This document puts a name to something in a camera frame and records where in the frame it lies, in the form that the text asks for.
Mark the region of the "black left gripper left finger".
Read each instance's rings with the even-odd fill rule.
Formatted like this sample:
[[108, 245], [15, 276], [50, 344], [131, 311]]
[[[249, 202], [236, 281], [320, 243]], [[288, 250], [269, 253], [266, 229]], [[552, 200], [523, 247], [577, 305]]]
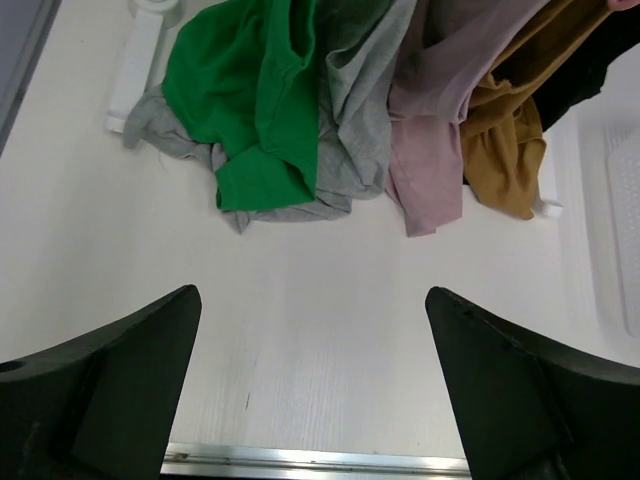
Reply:
[[157, 479], [201, 317], [185, 285], [1, 365], [4, 479]]

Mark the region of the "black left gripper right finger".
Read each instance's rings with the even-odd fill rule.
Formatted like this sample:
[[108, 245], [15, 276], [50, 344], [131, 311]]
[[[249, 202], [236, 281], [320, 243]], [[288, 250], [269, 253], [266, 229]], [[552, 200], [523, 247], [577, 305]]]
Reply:
[[636, 479], [639, 370], [433, 287], [425, 309], [474, 479]]

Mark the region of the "mustard brown tank top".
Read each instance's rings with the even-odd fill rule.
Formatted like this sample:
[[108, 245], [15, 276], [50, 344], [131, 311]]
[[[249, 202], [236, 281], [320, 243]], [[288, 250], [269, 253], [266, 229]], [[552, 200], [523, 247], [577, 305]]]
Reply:
[[460, 127], [464, 178], [478, 201], [529, 220], [546, 142], [533, 94], [611, 15], [605, 1], [550, 1], [473, 90]]

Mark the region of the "black tank top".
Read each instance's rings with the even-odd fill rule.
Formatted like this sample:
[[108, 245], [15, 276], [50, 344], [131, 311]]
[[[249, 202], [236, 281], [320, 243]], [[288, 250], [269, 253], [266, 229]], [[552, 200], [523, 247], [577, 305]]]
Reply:
[[611, 13], [532, 95], [542, 130], [601, 92], [609, 65], [639, 43], [639, 7]]

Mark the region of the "mauve pink tank top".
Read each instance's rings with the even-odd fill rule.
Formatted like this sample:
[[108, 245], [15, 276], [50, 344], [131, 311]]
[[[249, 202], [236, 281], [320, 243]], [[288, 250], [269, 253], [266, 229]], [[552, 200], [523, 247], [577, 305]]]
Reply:
[[420, 237], [463, 211], [460, 126], [471, 94], [542, 1], [420, 1], [388, 97], [389, 194]]

